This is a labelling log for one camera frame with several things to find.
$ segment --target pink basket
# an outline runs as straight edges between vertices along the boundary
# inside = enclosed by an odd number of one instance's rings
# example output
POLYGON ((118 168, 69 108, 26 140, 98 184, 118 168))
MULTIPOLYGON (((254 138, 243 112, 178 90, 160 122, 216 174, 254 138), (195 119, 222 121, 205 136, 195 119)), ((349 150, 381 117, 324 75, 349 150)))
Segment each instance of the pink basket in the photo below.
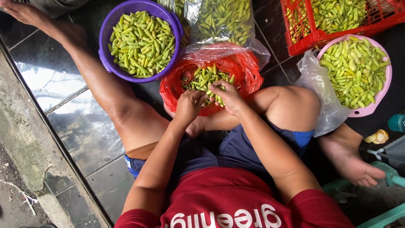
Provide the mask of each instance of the pink basket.
MULTIPOLYGON (((342 40, 349 40, 349 36, 352 37, 357 37, 359 39, 363 39, 364 36, 359 36, 359 35, 345 35, 339 38, 336 38, 334 40, 332 40, 331 42, 329 42, 324 48, 322 48, 322 50, 319 52, 317 59, 320 60, 322 55, 327 51, 327 49, 334 45, 337 42, 340 42, 342 40)), ((366 39, 374 46, 374 47, 379 47, 381 48, 381 50, 387 54, 387 52, 385 51, 385 49, 376 41, 366 37, 366 39)), ((383 60, 387 60, 389 58, 388 54, 387 57, 383 57, 383 60)), ((365 108, 357 108, 357 109, 352 109, 352 112, 350 113, 349 117, 363 117, 363 116, 368 116, 370 114, 372 114, 374 112, 374 110, 377 108, 378 104, 380 103, 380 101, 382 100, 382 98, 385 96, 385 94, 388 91, 388 88, 390 87, 391 84, 391 77, 392 77, 392 67, 391 64, 387 65, 386 71, 385 71, 385 77, 386 77, 386 81, 384 82, 384 86, 382 88, 382 90, 374 97, 375 98, 375 104, 371 103, 369 104, 369 106, 365 107, 365 108)))

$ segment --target red t-shirt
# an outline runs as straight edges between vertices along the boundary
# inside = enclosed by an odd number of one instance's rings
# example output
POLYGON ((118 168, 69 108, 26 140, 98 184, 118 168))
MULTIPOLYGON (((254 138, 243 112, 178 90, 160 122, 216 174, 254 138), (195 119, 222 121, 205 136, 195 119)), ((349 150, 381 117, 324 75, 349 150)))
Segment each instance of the red t-shirt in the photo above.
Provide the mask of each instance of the red t-shirt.
POLYGON ((287 206, 268 185, 237 168, 206 168, 180 179, 160 217, 146 210, 125 212, 115 228, 350 228, 331 197, 319 190, 298 193, 287 206))

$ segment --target red plastic bag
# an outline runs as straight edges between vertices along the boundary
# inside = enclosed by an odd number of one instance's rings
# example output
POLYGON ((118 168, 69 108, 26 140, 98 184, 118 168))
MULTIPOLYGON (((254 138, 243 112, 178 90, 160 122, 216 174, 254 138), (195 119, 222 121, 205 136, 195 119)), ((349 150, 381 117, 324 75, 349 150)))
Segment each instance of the red plastic bag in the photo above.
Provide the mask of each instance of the red plastic bag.
MULTIPOLYGON (((181 78, 188 77, 189 80, 192 80, 194 72, 199 67, 204 69, 214 63, 220 71, 235 75, 233 84, 242 98, 254 93, 261 87, 264 79, 259 74, 258 59, 251 52, 240 52, 211 60, 215 54, 223 56, 224 52, 229 51, 229 46, 233 45, 227 42, 209 45, 209 48, 187 54, 173 67, 169 75, 163 78, 160 83, 160 94, 170 111, 176 112, 177 100, 185 92, 181 78)), ((212 103, 203 107, 198 115, 209 116, 219 110, 221 110, 221 107, 212 103)))

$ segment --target hand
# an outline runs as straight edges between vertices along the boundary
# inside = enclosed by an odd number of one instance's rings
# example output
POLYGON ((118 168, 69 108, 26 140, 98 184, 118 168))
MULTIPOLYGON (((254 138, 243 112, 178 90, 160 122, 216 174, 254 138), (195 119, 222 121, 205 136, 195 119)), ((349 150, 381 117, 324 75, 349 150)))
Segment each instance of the hand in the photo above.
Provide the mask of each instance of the hand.
POLYGON ((187 128, 197 118, 207 98, 208 95, 204 91, 186 90, 177 101, 176 115, 173 120, 187 128))
POLYGON ((225 103, 225 109, 228 111, 229 114, 235 116, 237 115, 238 111, 243 108, 245 105, 245 101, 241 98, 238 90, 233 86, 231 83, 226 82, 224 80, 219 80, 214 82, 212 85, 209 86, 209 89, 212 93, 220 96, 223 102, 225 103), (224 86, 226 91, 223 91, 221 88, 216 86, 224 86))

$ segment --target plastic bag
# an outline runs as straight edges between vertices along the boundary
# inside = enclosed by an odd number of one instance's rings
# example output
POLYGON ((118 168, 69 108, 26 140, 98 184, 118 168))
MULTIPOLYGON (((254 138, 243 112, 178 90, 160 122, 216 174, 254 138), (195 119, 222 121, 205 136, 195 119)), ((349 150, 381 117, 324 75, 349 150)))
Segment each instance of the plastic bag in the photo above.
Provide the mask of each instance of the plastic bag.
MULTIPOLYGON (((177 100, 185 92, 181 78, 188 77, 191 80, 194 77, 194 72, 199 67, 206 68, 207 66, 212 66, 214 63, 220 71, 235 75, 233 84, 238 89, 242 98, 254 93, 261 87, 264 79, 259 74, 258 59, 251 52, 241 52, 215 60, 208 58, 207 61, 204 61, 204 56, 214 56, 217 52, 219 52, 217 56, 222 56, 221 52, 225 52, 225 47, 229 45, 237 46, 226 42, 217 43, 209 45, 198 52, 185 55, 173 67, 170 73, 162 79, 160 94, 170 111, 176 112, 177 100)), ((198 115, 209 116, 220 109, 220 106, 212 103, 203 107, 198 115)))
POLYGON ((314 92, 318 96, 321 106, 313 136, 322 136, 335 130, 347 119, 351 110, 340 104, 328 78, 328 70, 319 65, 318 59, 311 50, 305 52, 297 66, 301 72, 301 77, 295 86, 304 87, 314 92))
POLYGON ((180 18, 185 54, 228 41, 243 47, 228 49, 228 56, 247 49, 258 58, 260 69, 269 62, 269 50, 255 38, 251 0, 158 0, 158 3, 180 18))

